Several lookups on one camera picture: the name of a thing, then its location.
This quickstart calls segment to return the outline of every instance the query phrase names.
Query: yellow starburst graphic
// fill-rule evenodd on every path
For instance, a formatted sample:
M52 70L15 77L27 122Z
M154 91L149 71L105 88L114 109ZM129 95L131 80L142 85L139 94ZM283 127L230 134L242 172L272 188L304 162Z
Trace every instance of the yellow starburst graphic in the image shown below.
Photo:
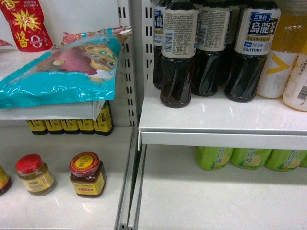
M29 15L28 9L24 12L23 10L20 11L20 13L13 13L12 14L16 17L14 21L16 21L15 25L20 26L20 28L24 28L24 31L27 30L27 27L29 27L31 30L34 30L34 28L37 28L40 30L38 25L39 22L36 22L38 18L35 18L35 14Z

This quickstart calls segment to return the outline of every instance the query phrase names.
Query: red packaging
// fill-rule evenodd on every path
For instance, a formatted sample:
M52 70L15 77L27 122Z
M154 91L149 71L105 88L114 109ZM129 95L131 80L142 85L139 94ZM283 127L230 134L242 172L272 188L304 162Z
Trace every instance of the red packaging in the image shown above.
M0 0L0 9L10 25L20 51L38 52L53 47L43 24L44 15L38 0Z

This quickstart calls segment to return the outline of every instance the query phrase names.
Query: pickled vegetable jar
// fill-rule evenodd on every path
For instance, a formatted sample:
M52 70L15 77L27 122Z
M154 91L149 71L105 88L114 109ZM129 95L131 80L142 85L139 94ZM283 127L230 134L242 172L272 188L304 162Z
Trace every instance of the pickled vegetable jar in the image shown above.
M83 152L75 156L69 165L71 182L82 197L98 197L106 183L106 171L103 162L93 152Z
M29 154L19 159L15 165L18 177L23 180L29 193L43 196L55 187L48 166L38 154Z

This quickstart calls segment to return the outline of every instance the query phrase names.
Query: yellow jar label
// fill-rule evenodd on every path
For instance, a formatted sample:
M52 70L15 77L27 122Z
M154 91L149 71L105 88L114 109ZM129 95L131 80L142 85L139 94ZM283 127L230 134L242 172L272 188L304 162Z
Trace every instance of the yellow jar label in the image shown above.
M78 122L77 120L61 120L63 129L65 131L76 131L79 130Z
M27 120L27 123L31 129L31 131L45 131L47 129L44 120Z
M84 169L90 166L92 163L93 158L90 155L84 155L76 160L75 165L80 169Z
M101 109L97 120L94 122L95 130L98 132L108 132L112 128L112 120L109 106Z
M105 185L105 181L103 179L102 173L100 173L97 181L93 184L81 184L81 183L75 183L75 182L73 182L72 184L77 194L98 195L101 193Z
M2 189L9 181L9 176L0 166L0 189Z
M61 131L63 129L61 120L45 120L45 124L49 131Z
M95 129L92 119L79 119L78 126L82 131L93 131Z
M30 192L41 192L51 187L54 183L54 179L49 172L46 172L41 177L33 180L24 180L24 185Z

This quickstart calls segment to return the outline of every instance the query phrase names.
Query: red jar lid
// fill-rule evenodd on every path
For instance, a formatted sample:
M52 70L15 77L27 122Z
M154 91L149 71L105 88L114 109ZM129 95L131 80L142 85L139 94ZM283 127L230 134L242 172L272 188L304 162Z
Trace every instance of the red jar lid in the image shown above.
M30 174L42 166L43 161L38 154L29 154L19 159L15 168L19 174Z
M85 177L93 174L99 167L99 157L94 152L83 152L75 156L69 165L72 174Z

